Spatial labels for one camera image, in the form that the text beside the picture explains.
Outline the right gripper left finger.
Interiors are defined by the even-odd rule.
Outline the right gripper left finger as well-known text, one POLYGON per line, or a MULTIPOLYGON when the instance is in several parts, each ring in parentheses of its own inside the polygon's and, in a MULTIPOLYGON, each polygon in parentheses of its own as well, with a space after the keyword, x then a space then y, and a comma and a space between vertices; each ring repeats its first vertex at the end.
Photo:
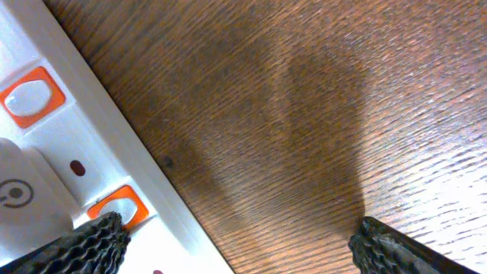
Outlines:
POLYGON ((131 241, 122 216, 108 212, 1 268, 7 274, 115 274, 131 241))

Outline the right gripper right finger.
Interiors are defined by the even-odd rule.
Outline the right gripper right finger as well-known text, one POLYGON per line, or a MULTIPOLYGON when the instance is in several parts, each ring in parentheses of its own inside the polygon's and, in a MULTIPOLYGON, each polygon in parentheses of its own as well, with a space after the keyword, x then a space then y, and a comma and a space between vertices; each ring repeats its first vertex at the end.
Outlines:
POLYGON ((369 216, 348 243, 360 273, 477 274, 446 256, 369 216))

